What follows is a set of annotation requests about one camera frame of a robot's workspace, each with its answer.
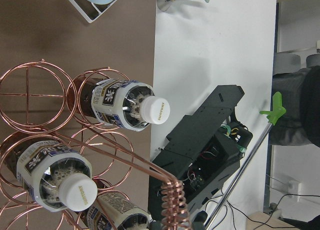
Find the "copper wire bottle basket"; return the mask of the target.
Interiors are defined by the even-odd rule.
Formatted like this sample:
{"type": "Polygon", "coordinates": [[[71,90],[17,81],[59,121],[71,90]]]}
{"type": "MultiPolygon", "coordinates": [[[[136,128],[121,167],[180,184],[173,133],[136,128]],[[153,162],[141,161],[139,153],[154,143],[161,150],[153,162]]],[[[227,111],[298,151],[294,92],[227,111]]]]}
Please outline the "copper wire bottle basket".
{"type": "Polygon", "coordinates": [[[51,76],[39,81],[49,89],[47,98],[60,91],[60,110],[50,119],[27,113],[26,122],[0,113],[14,129],[0,145],[0,164],[13,174],[1,186],[20,193],[0,192],[7,202],[2,211],[23,207],[17,219],[27,219],[37,209],[48,211],[34,217],[39,230],[51,228],[52,217],[61,214],[75,230],[190,230],[183,182],[135,153],[120,129],[140,132],[164,123],[169,103],[155,96],[153,88],[107,68],[87,70],[71,78],[45,61],[26,62],[15,70],[51,76]],[[132,203],[118,190],[133,169],[160,181],[162,220],[132,203]]]}

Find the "tea bottle upper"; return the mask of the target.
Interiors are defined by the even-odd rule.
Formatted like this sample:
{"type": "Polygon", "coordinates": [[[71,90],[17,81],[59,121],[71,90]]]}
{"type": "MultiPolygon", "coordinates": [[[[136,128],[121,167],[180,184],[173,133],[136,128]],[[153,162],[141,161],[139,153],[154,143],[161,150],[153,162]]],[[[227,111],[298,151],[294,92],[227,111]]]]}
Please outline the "tea bottle upper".
{"type": "Polygon", "coordinates": [[[165,123],[171,112],[165,98],[137,80],[79,76],[69,86],[66,100],[85,125],[99,129],[120,127],[140,132],[150,124],[165,123]]]}

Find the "green tipped metal rod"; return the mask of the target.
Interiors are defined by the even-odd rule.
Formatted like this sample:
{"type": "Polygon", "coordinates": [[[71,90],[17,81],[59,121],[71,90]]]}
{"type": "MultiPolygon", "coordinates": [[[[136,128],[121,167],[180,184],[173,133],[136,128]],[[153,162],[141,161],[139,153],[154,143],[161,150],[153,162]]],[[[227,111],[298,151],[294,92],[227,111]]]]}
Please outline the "green tipped metal rod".
{"type": "Polygon", "coordinates": [[[224,192],[222,198],[219,200],[217,206],[213,210],[213,212],[210,215],[209,221],[204,225],[205,230],[210,229],[210,225],[214,222],[216,219],[218,213],[220,212],[221,208],[225,204],[225,202],[228,200],[229,196],[235,189],[236,185],[238,184],[239,180],[241,179],[242,175],[244,174],[246,168],[248,167],[249,163],[254,158],[255,154],[257,153],[258,149],[260,148],[261,144],[271,131],[272,127],[276,125],[277,121],[287,112],[285,107],[283,106],[283,98],[282,94],[277,91],[272,96],[272,110],[265,111],[262,110],[259,113],[261,115],[266,115],[266,118],[268,119],[268,123],[264,130],[262,131],[262,134],[259,136],[257,142],[253,146],[253,149],[249,153],[246,160],[243,162],[242,166],[240,167],[239,171],[237,172],[234,179],[231,181],[230,185],[224,192]]]}

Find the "white cup rack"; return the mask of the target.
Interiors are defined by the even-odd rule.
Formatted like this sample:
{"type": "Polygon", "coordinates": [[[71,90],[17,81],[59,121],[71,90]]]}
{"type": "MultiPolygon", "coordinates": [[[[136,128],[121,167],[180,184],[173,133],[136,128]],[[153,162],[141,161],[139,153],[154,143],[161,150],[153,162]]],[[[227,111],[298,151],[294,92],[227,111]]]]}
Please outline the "white cup rack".
{"type": "Polygon", "coordinates": [[[116,1],[108,4],[96,4],[88,0],[68,0],[88,23],[93,23],[105,13],[116,1]]]}

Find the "tea bottle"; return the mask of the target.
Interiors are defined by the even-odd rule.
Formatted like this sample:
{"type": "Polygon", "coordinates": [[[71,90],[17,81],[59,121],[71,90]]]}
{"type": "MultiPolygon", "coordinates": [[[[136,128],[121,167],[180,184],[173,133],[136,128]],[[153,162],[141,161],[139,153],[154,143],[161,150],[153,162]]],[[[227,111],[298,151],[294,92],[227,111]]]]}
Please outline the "tea bottle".
{"type": "Polygon", "coordinates": [[[151,216],[116,191],[105,192],[80,214],[90,230],[148,230],[151,216]]]}
{"type": "Polygon", "coordinates": [[[165,98],[137,80],[79,76],[69,86],[66,100],[85,125],[99,129],[120,127],[140,132],[150,124],[165,123],[171,112],[165,98]]]}
{"type": "Polygon", "coordinates": [[[81,212],[95,201],[92,165],[78,151],[51,137],[17,133],[0,146],[4,163],[33,200],[49,210],[81,212]]]}

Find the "tea bottle lower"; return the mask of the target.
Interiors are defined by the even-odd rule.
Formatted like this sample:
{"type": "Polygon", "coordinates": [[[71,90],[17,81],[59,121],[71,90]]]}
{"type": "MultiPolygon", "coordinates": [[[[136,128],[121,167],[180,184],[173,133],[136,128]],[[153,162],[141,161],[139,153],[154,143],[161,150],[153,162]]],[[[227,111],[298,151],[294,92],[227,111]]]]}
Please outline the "tea bottle lower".
{"type": "Polygon", "coordinates": [[[33,200],[49,210],[81,212],[95,201],[92,165],[78,151],[51,137],[17,133],[0,146],[4,163],[33,200]]]}

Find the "black electronics chassis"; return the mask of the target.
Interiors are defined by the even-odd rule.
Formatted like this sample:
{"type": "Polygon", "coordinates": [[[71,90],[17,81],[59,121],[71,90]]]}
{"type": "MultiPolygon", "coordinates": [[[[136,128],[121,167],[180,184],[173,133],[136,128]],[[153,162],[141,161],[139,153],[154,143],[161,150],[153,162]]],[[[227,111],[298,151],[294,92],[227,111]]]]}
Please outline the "black electronics chassis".
{"type": "Polygon", "coordinates": [[[238,85],[218,85],[166,136],[168,143],[152,161],[182,181],[189,213],[199,210],[240,167],[253,138],[235,115],[244,94],[238,85]]]}

